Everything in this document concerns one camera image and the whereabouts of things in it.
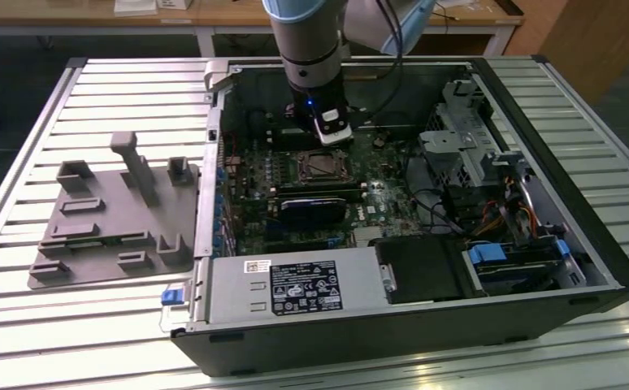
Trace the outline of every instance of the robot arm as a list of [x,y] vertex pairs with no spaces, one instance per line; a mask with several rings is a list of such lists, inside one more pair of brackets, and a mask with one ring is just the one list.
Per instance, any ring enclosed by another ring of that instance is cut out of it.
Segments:
[[406,53],[424,32],[436,0],[263,0],[294,98],[294,116],[322,145],[353,135],[344,92],[340,28],[350,41],[398,54],[381,5],[400,18]]

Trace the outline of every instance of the aluminum table surface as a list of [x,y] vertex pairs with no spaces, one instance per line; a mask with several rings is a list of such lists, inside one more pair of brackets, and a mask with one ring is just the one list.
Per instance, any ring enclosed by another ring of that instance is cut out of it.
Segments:
[[[550,65],[526,57],[489,62],[629,254],[629,150]],[[629,302],[522,343],[213,379],[159,326],[159,295],[186,275],[28,289],[63,160],[119,169],[110,136],[134,130],[153,165],[171,156],[201,165],[205,64],[91,59],[64,72],[0,188],[0,388],[629,388]]]

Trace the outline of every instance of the desk leg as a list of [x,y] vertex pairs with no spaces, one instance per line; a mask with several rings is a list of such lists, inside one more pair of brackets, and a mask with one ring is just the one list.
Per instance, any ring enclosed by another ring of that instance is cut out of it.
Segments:
[[486,51],[484,51],[484,55],[486,57],[502,55],[502,53],[505,52],[505,47],[508,47],[508,43],[510,42],[513,32],[514,26],[498,27],[498,31],[490,37],[490,41],[488,41]]
[[217,48],[214,47],[214,28],[197,27],[197,42],[199,43],[199,52],[202,57],[217,57]]

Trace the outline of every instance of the power supply label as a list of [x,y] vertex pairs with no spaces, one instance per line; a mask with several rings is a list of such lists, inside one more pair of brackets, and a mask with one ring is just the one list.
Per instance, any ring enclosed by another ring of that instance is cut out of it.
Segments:
[[275,315],[341,310],[337,262],[271,266],[271,311]]

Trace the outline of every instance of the circuit board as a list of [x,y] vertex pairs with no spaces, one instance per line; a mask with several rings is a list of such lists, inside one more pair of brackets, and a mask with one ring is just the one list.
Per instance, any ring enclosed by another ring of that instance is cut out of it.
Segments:
[[[357,228],[380,227],[381,236],[418,234],[418,215],[401,173],[405,144],[385,142],[376,130],[365,130],[336,148],[274,151],[267,142],[239,145],[239,156],[227,158],[238,255],[366,245],[356,242]],[[360,186],[364,191],[352,192],[361,198],[346,202],[344,220],[336,224],[286,228],[273,214],[274,189],[299,189],[322,180]]]

